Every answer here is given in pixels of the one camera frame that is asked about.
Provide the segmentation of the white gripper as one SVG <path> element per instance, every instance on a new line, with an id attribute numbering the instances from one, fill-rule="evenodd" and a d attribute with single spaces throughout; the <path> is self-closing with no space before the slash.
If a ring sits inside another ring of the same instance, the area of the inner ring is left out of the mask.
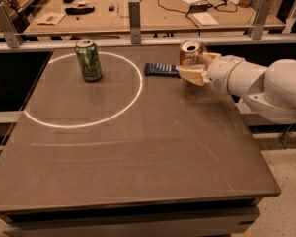
<path id="1" fill-rule="evenodd" d="M 179 66 L 180 77 L 197 86 L 209 82 L 210 87 L 222 94 L 228 94 L 228 81 L 232 70 L 245 59 L 234 55 L 221 56 L 220 53 L 204 52 L 204 64 Z"/>

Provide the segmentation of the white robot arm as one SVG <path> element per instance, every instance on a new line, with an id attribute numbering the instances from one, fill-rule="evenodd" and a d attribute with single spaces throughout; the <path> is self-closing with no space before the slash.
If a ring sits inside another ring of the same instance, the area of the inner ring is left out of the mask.
<path id="1" fill-rule="evenodd" d="M 239 97 L 272 122 L 296 123 L 296 60 L 281 59 L 266 67 L 234 55 L 204 52 L 200 57 L 200 64 L 178 67 L 181 78 Z"/>

